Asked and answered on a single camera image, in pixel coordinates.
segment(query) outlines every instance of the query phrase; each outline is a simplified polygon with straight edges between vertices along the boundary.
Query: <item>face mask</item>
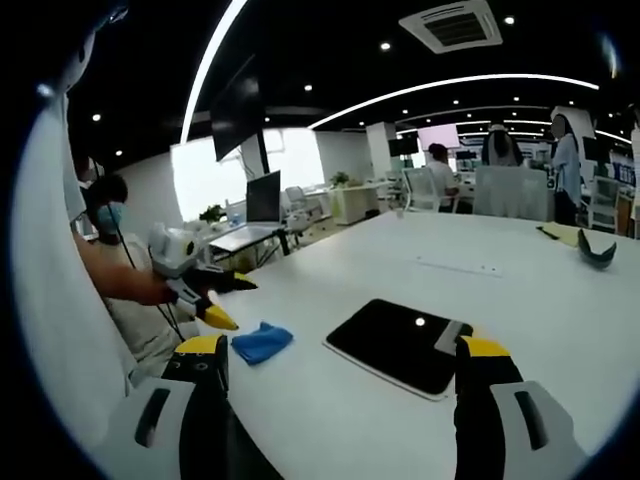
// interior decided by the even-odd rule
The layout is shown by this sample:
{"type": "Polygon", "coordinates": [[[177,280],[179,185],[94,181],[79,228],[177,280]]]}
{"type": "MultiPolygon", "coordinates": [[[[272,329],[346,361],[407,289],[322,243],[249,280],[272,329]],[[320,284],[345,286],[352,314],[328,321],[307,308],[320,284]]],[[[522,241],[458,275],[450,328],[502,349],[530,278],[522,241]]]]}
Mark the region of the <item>face mask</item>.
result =
{"type": "Polygon", "coordinates": [[[122,220],[122,214],[124,213],[124,204],[120,202],[109,202],[109,206],[102,205],[97,212],[98,223],[100,228],[110,235],[115,235],[118,230],[117,227],[122,220]]]}

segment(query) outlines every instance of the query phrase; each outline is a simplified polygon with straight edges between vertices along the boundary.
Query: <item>ceiling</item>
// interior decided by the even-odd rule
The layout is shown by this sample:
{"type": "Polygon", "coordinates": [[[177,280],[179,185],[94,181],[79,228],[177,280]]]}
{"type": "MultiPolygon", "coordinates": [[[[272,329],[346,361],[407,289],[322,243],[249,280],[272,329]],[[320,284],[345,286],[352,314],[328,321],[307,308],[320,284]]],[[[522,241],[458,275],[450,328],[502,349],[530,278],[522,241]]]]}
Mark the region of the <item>ceiling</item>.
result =
{"type": "MultiPolygon", "coordinates": [[[[403,0],[374,6],[363,0],[248,0],[211,65],[196,108],[204,112],[196,118],[204,121],[192,125],[190,138],[209,134],[206,112],[251,54],[258,60],[269,126],[306,127],[369,99],[438,80],[530,73],[601,88],[548,80],[441,86],[376,103],[318,129],[364,131],[361,122],[380,121],[397,123],[398,130],[490,119],[549,121],[551,108],[574,102],[591,112],[599,130],[629,138],[632,120],[625,109],[638,100],[640,52],[633,18],[621,1],[590,11],[585,2],[574,0],[488,0],[503,44],[438,55],[398,20],[446,3],[451,2],[403,0]],[[503,21],[509,15],[515,18],[513,25],[503,21]],[[603,38],[618,56],[615,78],[603,38]],[[391,48],[383,51],[383,42],[391,48]],[[305,91],[305,85],[313,89],[305,91]]],[[[89,69],[71,94],[69,114],[74,137],[92,157],[114,169],[178,143],[195,73],[227,4],[131,0],[127,17],[98,34],[89,69]],[[92,121],[96,113],[101,115],[98,122],[92,121]],[[118,150],[122,155],[116,156],[118,150]]],[[[513,126],[527,132],[545,128],[513,126]]],[[[460,131],[480,127],[460,126],[460,131]]]]}

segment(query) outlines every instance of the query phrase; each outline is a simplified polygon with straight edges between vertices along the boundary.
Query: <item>potted plant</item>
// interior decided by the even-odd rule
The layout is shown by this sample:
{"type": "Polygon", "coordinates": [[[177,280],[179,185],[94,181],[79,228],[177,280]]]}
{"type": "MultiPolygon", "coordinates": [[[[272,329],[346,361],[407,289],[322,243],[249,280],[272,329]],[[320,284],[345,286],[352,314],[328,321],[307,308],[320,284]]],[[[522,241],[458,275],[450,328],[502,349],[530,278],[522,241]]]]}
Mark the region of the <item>potted plant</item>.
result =
{"type": "Polygon", "coordinates": [[[349,175],[344,172],[337,172],[331,177],[331,188],[344,187],[349,183],[349,175]]]}
{"type": "Polygon", "coordinates": [[[222,211],[222,207],[220,205],[211,205],[207,208],[203,213],[198,217],[200,220],[204,220],[205,222],[211,224],[219,222],[224,212],[222,211]]]}

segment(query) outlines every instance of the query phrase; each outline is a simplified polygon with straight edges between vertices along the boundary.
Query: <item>human arm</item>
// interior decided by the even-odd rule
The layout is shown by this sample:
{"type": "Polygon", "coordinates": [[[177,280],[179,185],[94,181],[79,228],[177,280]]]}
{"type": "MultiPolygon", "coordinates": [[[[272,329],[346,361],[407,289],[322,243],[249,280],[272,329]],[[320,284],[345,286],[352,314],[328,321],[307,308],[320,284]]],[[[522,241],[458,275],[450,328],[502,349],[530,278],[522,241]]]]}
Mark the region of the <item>human arm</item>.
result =
{"type": "Polygon", "coordinates": [[[103,297],[131,300],[142,305],[160,305],[173,300],[175,294],[153,271],[111,263],[97,247],[76,232],[73,232],[73,239],[91,281],[103,297]]]}
{"type": "Polygon", "coordinates": [[[558,141],[558,147],[556,148],[556,154],[553,156],[551,164],[556,170],[560,170],[562,167],[569,163],[571,158],[571,151],[576,149],[573,137],[565,135],[558,141]]]}
{"type": "Polygon", "coordinates": [[[458,188],[458,182],[453,176],[453,171],[447,165],[446,173],[444,175],[444,194],[448,197],[455,197],[460,189],[458,188]]]}

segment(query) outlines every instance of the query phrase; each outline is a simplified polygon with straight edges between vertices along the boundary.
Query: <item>person standing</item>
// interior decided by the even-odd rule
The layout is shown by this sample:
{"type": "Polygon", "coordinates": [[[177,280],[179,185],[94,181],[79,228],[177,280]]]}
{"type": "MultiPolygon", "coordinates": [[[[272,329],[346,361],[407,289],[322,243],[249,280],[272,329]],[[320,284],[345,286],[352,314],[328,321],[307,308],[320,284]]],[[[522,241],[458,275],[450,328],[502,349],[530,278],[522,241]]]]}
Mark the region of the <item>person standing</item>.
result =
{"type": "Polygon", "coordinates": [[[556,115],[551,133],[558,140],[552,165],[557,172],[555,221],[562,225],[576,225],[576,214],[582,200],[580,192],[580,156],[578,141],[564,115],[556,115]]]}

